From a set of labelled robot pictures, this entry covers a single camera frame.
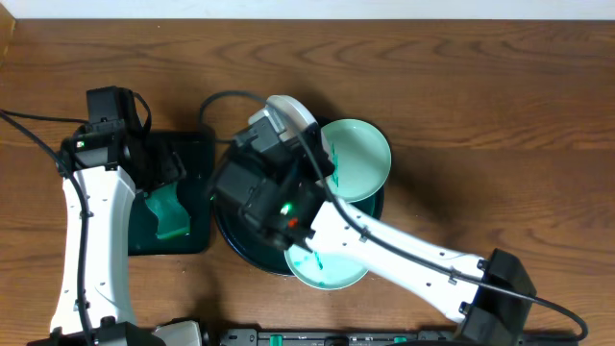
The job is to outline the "green sponge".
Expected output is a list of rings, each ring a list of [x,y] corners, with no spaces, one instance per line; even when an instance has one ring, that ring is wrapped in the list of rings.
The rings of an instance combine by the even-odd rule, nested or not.
[[[145,197],[147,208],[158,220],[159,240],[190,234],[190,215],[178,199],[177,187],[177,183],[164,185]]]

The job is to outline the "white plate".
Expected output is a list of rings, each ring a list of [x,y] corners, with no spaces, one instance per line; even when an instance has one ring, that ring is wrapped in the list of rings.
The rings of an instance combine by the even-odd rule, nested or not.
[[[316,154],[321,151],[329,161],[332,161],[331,146],[324,137],[320,125],[311,112],[295,98],[289,95],[268,97],[266,106],[250,116],[248,124],[254,125],[262,118],[266,118],[271,123],[284,144],[290,144],[297,137],[297,132],[289,127],[290,121],[293,121],[296,128],[303,132],[304,139],[308,139],[308,128],[314,125],[315,134],[320,138],[316,140],[312,153]]]

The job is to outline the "green plate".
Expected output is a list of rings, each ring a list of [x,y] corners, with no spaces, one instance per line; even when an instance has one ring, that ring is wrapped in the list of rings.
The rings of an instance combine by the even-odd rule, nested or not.
[[[331,146],[334,171],[327,183],[333,194],[353,203],[384,185],[392,155],[378,128],[358,119],[341,119],[325,125],[322,132]]]
[[[302,283],[321,290],[337,290],[360,281],[368,270],[349,259],[310,252],[293,245],[284,252],[286,263]]]

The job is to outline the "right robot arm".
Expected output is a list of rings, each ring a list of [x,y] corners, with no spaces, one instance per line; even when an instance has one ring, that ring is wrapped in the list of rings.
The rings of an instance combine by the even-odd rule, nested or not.
[[[209,192],[270,247],[347,260],[416,294],[457,323],[460,340],[519,341],[536,290],[516,257],[484,259],[396,230],[334,196],[333,171],[318,125],[296,133],[255,123],[234,136]]]

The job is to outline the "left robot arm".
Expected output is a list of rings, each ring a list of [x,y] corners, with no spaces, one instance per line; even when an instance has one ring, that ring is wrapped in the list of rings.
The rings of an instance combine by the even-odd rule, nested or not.
[[[142,197],[151,221],[139,226],[166,242],[191,232],[178,198],[185,169],[167,134],[126,120],[89,122],[51,151],[62,177],[67,211],[61,293],[47,345],[96,345],[120,334],[142,337],[129,292],[130,223]]]

